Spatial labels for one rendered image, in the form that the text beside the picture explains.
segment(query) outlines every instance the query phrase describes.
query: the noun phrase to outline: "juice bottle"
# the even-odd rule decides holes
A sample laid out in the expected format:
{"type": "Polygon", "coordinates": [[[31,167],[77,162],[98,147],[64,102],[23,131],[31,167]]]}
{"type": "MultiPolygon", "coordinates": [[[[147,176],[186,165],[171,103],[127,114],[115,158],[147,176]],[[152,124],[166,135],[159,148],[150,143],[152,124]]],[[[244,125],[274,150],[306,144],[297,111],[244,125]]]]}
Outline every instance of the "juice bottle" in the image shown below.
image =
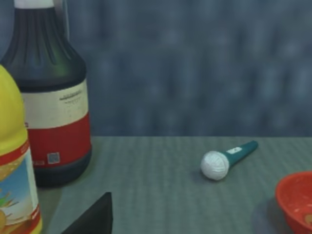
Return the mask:
{"type": "Polygon", "coordinates": [[[1,64],[24,99],[37,186],[61,186],[91,159],[86,65],[61,30],[53,0],[14,3],[13,36],[1,64]]]}
{"type": "Polygon", "coordinates": [[[0,66],[0,234],[39,234],[42,220],[20,91],[0,66]]]}

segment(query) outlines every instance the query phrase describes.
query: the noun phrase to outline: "yellow bottle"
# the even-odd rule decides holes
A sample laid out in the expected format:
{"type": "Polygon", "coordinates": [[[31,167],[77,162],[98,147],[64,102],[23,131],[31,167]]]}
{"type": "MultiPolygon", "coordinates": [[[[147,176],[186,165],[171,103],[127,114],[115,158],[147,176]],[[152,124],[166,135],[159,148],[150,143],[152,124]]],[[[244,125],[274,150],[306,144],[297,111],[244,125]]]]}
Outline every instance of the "yellow bottle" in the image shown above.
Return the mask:
{"type": "Polygon", "coordinates": [[[41,229],[23,100],[0,65],[0,234],[39,234],[41,229]]]}

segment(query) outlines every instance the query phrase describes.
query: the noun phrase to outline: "gray table surface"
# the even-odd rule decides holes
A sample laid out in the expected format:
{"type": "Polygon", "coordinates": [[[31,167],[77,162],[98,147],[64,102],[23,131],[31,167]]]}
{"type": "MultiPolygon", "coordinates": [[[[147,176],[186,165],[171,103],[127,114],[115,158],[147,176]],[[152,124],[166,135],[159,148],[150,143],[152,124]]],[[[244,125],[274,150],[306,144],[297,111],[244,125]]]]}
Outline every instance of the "gray table surface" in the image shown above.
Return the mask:
{"type": "Polygon", "coordinates": [[[39,190],[43,234],[59,234],[112,192],[113,234],[291,234],[274,199],[277,182],[312,168],[311,138],[93,137],[86,172],[39,190]],[[202,176],[205,152],[249,140],[259,148],[220,182],[202,176]]]}

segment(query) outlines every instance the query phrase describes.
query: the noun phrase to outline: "bottle handle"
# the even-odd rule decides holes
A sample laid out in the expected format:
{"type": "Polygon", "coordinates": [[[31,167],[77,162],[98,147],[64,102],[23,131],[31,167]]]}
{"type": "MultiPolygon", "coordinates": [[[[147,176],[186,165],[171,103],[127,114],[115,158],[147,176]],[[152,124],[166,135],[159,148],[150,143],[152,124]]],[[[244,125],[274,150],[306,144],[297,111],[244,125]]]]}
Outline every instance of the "bottle handle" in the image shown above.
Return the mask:
{"type": "Polygon", "coordinates": [[[59,25],[65,37],[69,40],[69,22],[67,0],[53,0],[59,25]]]}

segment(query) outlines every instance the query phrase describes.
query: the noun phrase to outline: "teal microphone handle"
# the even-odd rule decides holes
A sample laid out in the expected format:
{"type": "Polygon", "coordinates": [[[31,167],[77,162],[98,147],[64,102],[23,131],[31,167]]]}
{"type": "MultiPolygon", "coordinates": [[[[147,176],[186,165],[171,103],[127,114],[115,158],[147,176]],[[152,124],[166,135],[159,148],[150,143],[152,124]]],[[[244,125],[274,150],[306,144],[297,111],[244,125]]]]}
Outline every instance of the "teal microphone handle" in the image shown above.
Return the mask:
{"type": "Polygon", "coordinates": [[[258,142],[250,141],[241,146],[232,148],[228,151],[222,152],[229,160],[230,167],[245,158],[247,155],[252,153],[258,147],[258,142]]]}

